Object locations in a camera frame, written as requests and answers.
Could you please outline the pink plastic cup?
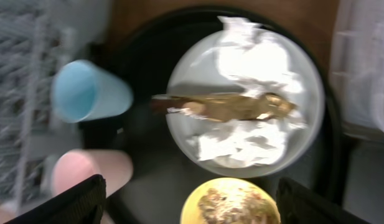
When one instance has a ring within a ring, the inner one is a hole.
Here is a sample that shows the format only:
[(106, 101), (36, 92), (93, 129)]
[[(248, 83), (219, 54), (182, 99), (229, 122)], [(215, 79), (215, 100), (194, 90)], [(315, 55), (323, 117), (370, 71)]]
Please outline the pink plastic cup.
[(73, 149), (60, 157), (52, 171), (51, 191), (57, 196), (99, 174), (106, 181), (109, 197), (124, 187), (133, 176), (133, 162), (123, 151), (112, 149)]

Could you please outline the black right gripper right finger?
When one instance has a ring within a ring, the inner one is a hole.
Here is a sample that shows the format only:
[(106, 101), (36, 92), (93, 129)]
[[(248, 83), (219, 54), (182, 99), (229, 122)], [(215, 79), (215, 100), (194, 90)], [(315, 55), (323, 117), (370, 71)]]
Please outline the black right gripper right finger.
[(368, 224), (286, 177), (279, 180), (276, 204), (282, 224)]

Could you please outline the yellow bowl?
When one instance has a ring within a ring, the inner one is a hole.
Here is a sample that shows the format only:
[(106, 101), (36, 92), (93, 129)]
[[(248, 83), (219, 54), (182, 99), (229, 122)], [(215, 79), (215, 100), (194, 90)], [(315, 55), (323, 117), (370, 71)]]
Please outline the yellow bowl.
[(276, 211), (276, 215), (279, 220), (278, 223), (281, 223), (281, 218), (280, 218), (280, 214), (279, 214), (276, 202), (264, 190), (252, 184), (251, 182), (248, 182), (242, 179), (223, 177), (223, 178), (212, 179), (201, 184), (188, 196), (187, 200), (184, 203), (184, 206), (182, 208), (182, 212), (180, 215), (181, 224), (188, 224), (188, 223), (208, 224), (205, 222), (204, 218), (202, 217), (201, 211), (198, 206), (198, 202), (200, 198), (204, 196), (208, 192), (208, 190), (211, 188), (218, 189), (218, 190), (235, 190), (237, 188), (255, 189), (261, 194), (261, 196), (264, 199), (266, 199), (271, 204), (271, 206)]

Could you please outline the brown food scraps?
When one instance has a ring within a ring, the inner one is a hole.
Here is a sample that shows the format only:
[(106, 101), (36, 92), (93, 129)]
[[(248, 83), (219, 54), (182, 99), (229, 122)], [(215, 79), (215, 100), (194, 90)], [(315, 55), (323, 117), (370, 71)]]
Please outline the brown food scraps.
[(276, 211), (255, 189), (218, 190), (211, 188), (198, 202), (208, 224), (278, 223)]

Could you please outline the white round plate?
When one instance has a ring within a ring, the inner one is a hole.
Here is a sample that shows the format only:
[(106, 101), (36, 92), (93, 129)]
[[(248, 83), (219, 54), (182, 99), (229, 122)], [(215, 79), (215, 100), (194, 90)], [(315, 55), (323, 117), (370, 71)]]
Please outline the white round plate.
[(315, 140), (325, 110), (308, 54), (264, 29), (198, 41), (175, 66), (167, 96), (167, 124), (181, 151), (229, 177), (269, 175), (292, 164)]

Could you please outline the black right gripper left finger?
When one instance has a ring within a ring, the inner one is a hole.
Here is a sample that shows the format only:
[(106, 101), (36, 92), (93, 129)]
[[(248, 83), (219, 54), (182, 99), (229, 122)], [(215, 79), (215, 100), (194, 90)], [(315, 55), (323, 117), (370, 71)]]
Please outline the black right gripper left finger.
[(106, 203), (106, 181), (95, 174), (5, 224), (100, 224)]

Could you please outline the white napkin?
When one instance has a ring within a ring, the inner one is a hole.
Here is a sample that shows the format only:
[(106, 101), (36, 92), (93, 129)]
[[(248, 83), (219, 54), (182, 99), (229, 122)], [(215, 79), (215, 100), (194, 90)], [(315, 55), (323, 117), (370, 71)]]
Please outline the white napkin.
[(243, 96), (257, 98), (274, 93), (297, 108), (283, 119), (215, 122), (194, 138), (200, 161), (227, 158), (237, 167), (270, 165), (286, 152), (290, 135), (307, 125), (297, 98), (305, 88), (299, 74), (290, 69), (290, 55), (279, 39), (259, 24), (239, 17), (221, 17), (223, 33), (216, 46), (219, 74), (243, 88)]

